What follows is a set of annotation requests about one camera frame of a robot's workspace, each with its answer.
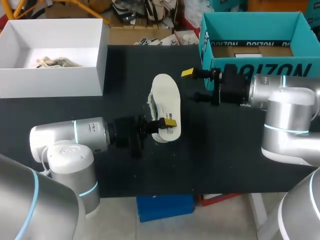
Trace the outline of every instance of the shoebox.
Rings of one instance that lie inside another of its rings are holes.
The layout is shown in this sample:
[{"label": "shoebox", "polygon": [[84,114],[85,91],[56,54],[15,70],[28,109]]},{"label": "shoebox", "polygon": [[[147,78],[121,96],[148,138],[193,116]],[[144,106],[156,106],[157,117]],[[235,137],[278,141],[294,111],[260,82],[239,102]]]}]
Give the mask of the shoebox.
[{"label": "shoebox", "polygon": [[[202,69],[235,64],[255,74],[318,77],[320,43],[301,12],[205,13],[199,37]],[[205,79],[213,90],[214,83]]]},{"label": "shoebox", "polygon": [[170,218],[193,213],[195,201],[191,195],[137,196],[136,206],[140,222]]},{"label": "shoebox", "polygon": [[209,0],[215,12],[226,12],[231,8],[245,3],[247,0]]},{"label": "shoebox", "polygon": [[311,28],[320,26],[320,0],[309,0],[305,18]]},{"label": "shoebox", "polygon": [[[108,39],[97,18],[8,21],[0,35],[0,98],[102,96]],[[36,68],[43,57],[81,67]]]}]

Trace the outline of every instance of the white cardboard box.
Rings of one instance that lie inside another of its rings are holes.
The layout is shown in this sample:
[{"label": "white cardboard box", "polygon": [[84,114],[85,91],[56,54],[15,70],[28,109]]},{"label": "white cardboard box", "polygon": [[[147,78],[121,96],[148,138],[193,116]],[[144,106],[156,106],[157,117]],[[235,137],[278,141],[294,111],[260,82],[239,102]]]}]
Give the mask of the white cardboard box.
[{"label": "white cardboard box", "polygon": [[[9,21],[0,35],[0,98],[102,96],[108,40],[97,18]],[[36,68],[43,57],[82,67]]]}]

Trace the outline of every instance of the cable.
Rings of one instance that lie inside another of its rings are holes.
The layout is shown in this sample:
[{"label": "cable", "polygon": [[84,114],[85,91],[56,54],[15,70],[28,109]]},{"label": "cable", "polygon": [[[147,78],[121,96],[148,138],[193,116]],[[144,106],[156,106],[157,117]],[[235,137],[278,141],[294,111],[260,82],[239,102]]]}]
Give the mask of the cable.
[{"label": "cable", "polygon": [[48,148],[49,148],[49,147],[46,146],[46,147],[43,149],[42,153],[41,153],[41,163],[42,163],[42,166],[43,166],[44,171],[40,172],[40,174],[45,175],[45,176],[49,176],[49,174],[51,173],[50,169],[48,170],[48,169],[46,168],[45,163],[44,163],[44,153],[45,153],[46,150],[48,150]]},{"label": "cable", "polygon": [[312,92],[314,93],[314,96],[315,96],[316,102],[318,103],[318,108],[317,108],[317,110],[316,110],[316,112],[315,112],[314,116],[311,118],[311,121],[313,121],[313,120],[318,116],[319,111],[320,111],[320,101],[319,101],[319,98],[318,98],[317,94],[316,94],[314,91],[312,91]]},{"label": "cable", "polygon": [[318,116],[318,114],[319,114],[319,111],[320,111],[320,101],[319,101],[318,95],[316,94],[315,91],[312,91],[312,90],[309,89],[309,88],[305,88],[305,90],[307,90],[307,91],[309,91],[309,92],[312,92],[312,94],[313,94],[314,97],[315,97],[315,101],[316,101],[316,103],[317,103],[317,105],[318,105],[315,114],[314,114],[313,117],[311,118],[311,121],[313,121],[313,120]]},{"label": "cable", "polygon": [[320,100],[319,100],[318,95],[316,94],[316,92],[313,91],[313,90],[311,90],[310,88],[306,88],[306,87],[290,87],[290,88],[291,88],[291,89],[296,89],[296,90],[299,90],[299,89],[302,90],[302,89],[303,89],[303,90],[305,90],[305,91],[311,92],[311,93],[315,96],[315,101],[316,101],[318,107],[317,107],[317,109],[316,109],[315,114],[314,114],[313,117],[311,118],[311,121],[313,121],[313,120],[318,116],[319,111],[320,111]]}]

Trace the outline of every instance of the blue plastic crate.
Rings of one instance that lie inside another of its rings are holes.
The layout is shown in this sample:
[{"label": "blue plastic crate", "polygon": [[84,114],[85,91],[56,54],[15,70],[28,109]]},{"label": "blue plastic crate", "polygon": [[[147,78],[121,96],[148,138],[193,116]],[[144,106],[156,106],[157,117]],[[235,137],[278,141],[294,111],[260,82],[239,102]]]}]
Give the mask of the blue plastic crate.
[{"label": "blue plastic crate", "polygon": [[195,202],[190,195],[181,196],[137,196],[136,205],[140,222],[191,214]]}]

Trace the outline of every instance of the black tabletop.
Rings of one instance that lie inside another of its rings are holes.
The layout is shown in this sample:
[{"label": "black tabletop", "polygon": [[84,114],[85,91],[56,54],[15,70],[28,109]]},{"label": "black tabletop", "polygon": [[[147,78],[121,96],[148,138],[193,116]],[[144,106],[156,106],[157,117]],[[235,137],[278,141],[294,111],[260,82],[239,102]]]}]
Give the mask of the black tabletop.
[{"label": "black tabletop", "polygon": [[[262,155],[264,111],[188,100],[205,91],[202,80],[180,78],[195,66],[198,46],[110,46],[103,96],[0,99],[0,153],[42,171],[29,147],[33,126],[139,114],[151,119],[147,97],[154,77],[165,73],[180,90],[180,138],[157,143],[148,137],[138,162],[112,146],[95,154],[101,197],[286,192],[314,170]],[[319,120],[311,130],[320,130]]]}]

